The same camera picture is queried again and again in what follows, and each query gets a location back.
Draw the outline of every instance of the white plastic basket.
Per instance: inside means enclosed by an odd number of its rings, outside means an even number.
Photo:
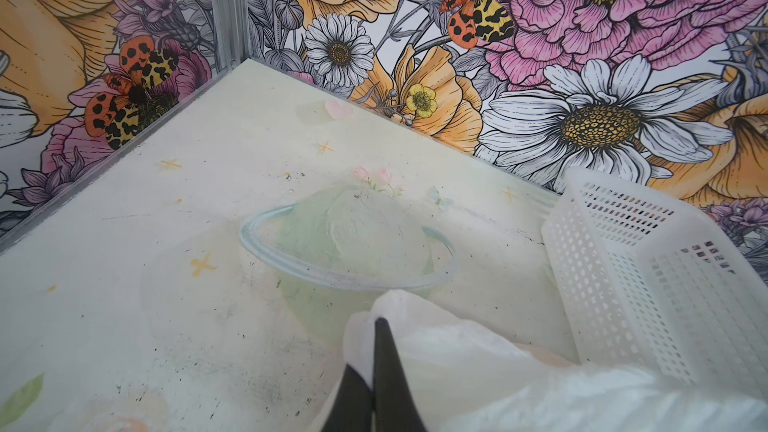
[[[768,287],[717,224],[570,168],[542,235],[582,363],[640,363],[768,398]]]

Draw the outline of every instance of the pink peony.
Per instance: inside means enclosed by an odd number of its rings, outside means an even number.
[[[518,25],[487,44],[491,71],[510,90],[546,83],[543,70],[579,71],[635,54],[656,70],[693,59],[754,20],[768,0],[502,0]]]
[[[74,163],[75,147],[86,166],[114,152],[106,137],[91,137],[85,131],[85,120],[81,116],[67,117],[52,128],[51,141],[40,155],[41,172],[48,174],[58,168],[54,156],[64,156],[65,160]]]
[[[164,49],[176,53],[179,65],[169,80],[155,87],[157,92],[168,92],[183,100],[210,80],[210,66],[200,52],[183,49],[176,40],[166,40],[162,44]]]
[[[288,75],[293,76],[295,79],[301,80],[302,82],[306,82],[310,84],[311,86],[315,85],[315,81],[312,78],[312,74],[308,72],[296,72],[295,70],[288,70],[286,72]]]

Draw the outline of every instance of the white plastic bag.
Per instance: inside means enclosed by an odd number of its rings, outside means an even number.
[[[513,344],[480,324],[402,291],[351,317],[344,358],[372,382],[374,322],[384,317],[413,400],[431,432],[768,430],[768,404],[686,386],[648,369],[570,363]],[[334,390],[309,432],[322,429]]]

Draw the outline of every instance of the yellow leopard-print wing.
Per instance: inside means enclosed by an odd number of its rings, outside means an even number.
[[[478,0],[472,18],[475,21],[475,33],[486,42],[498,42],[514,33],[512,16],[496,0]]]
[[[179,58],[168,49],[153,50],[141,71],[141,86],[151,89],[163,83],[179,65]]]
[[[106,129],[107,143],[113,150],[120,149],[139,133],[139,108],[129,103],[115,113]]]

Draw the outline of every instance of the green leaf print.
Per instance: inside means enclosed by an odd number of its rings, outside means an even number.
[[[42,389],[43,374],[40,374],[24,384],[22,388],[16,390],[13,395],[0,406],[0,430],[20,418],[26,409],[38,398],[40,390]]]

